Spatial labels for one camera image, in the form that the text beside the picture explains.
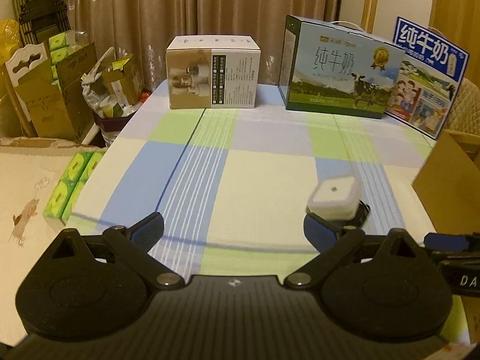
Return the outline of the white square charger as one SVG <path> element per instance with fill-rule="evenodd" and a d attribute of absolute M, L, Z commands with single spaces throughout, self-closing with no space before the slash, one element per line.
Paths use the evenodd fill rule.
<path fill-rule="evenodd" d="M 350 220 L 360 205 L 361 182 L 354 175 L 321 180 L 307 200 L 309 212 L 324 220 Z"/>

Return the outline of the open cardboard box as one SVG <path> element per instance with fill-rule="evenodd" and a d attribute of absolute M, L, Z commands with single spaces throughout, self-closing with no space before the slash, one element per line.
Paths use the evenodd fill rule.
<path fill-rule="evenodd" d="M 412 187 L 437 233 L 477 233 L 480 224 L 479 137 L 443 130 Z"/>

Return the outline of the green tissue pack bundle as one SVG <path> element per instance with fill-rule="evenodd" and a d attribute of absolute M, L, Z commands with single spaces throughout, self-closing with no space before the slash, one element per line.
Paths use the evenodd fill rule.
<path fill-rule="evenodd" d="M 102 160 L 106 151 L 80 151 L 73 155 L 42 213 L 55 230 L 64 228 L 86 182 Z"/>

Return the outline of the checked bed sheet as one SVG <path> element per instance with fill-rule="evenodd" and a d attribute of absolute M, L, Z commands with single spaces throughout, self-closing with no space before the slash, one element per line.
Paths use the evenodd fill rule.
<path fill-rule="evenodd" d="M 84 235 L 154 211 L 165 233 L 151 250 L 174 272 L 276 275 L 316 255 L 304 236 L 308 199 L 323 179 L 357 176 L 369 234 L 433 225 L 412 183 L 434 142 L 390 117 L 287 111 L 259 85 L 252 109 L 176 110 L 160 85 L 87 181 L 67 224 Z"/>

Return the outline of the quilted beige chair cover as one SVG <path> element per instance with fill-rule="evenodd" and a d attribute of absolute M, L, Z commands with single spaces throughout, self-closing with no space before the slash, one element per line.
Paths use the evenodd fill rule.
<path fill-rule="evenodd" d="M 445 128 L 461 133 L 480 135 L 480 90 L 466 78 L 460 84 Z"/>

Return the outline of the trash bin with rubbish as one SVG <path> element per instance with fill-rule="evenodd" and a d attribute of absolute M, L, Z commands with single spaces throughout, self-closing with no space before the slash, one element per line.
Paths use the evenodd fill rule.
<path fill-rule="evenodd" d="M 144 88 L 143 75 L 134 55 L 118 57 L 112 47 L 83 74 L 81 87 L 105 146 L 112 145 L 151 95 L 151 91 Z"/>

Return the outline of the dark blue milk carton box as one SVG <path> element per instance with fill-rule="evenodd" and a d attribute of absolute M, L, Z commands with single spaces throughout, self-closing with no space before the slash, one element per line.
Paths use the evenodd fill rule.
<path fill-rule="evenodd" d="M 393 43 L 404 57 L 385 113 L 436 139 L 452 110 L 470 54 L 399 16 Z"/>

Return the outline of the cardboard box with tissues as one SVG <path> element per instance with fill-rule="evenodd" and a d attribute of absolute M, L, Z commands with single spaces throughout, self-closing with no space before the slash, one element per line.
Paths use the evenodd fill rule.
<path fill-rule="evenodd" d="M 22 116 L 38 137 L 84 140 L 94 120 L 81 77 L 96 62 L 95 44 L 75 30 L 24 46 L 5 62 Z"/>

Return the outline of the light blue milk carton box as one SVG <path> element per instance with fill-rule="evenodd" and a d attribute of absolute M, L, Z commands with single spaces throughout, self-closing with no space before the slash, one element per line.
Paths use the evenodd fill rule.
<path fill-rule="evenodd" d="M 404 56 L 360 28 L 289 15 L 278 88 L 289 111 L 381 119 Z"/>

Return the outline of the white beige product box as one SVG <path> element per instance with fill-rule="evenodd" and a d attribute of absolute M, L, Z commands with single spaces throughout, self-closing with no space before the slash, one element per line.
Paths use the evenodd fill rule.
<path fill-rule="evenodd" d="M 250 36 L 177 36 L 166 49 L 174 110 L 253 108 L 261 51 Z"/>

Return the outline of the wooden door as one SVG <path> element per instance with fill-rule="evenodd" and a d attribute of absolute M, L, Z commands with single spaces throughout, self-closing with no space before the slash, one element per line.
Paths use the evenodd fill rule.
<path fill-rule="evenodd" d="M 433 0 L 430 26 L 469 53 L 465 77 L 479 86 L 479 0 Z"/>

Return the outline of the brown curtain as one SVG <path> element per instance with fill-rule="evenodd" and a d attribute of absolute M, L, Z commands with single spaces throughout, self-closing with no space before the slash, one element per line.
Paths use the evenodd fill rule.
<path fill-rule="evenodd" d="M 69 23 L 95 44 L 97 55 L 115 48 L 132 54 L 145 87 L 166 77 L 165 51 L 180 35 L 249 35 L 261 50 L 259 82 L 275 85 L 289 14 L 333 21 L 340 0 L 65 0 Z"/>

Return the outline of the yellow plastic bag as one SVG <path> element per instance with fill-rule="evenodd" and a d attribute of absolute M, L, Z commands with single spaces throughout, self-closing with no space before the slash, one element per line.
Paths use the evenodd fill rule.
<path fill-rule="evenodd" d="M 19 23 L 16 20 L 4 19 L 1 21 L 0 41 L 1 66 L 3 66 L 22 46 Z M 0 133 L 1 137 L 18 137 L 21 135 L 20 122 L 7 93 L 3 77 L 1 77 Z"/>

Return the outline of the black folding rack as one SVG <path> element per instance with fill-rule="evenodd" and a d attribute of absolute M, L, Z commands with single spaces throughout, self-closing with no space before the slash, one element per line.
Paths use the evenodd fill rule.
<path fill-rule="evenodd" d="M 21 41 L 40 44 L 71 30 L 64 0 L 11 0 Z"/>

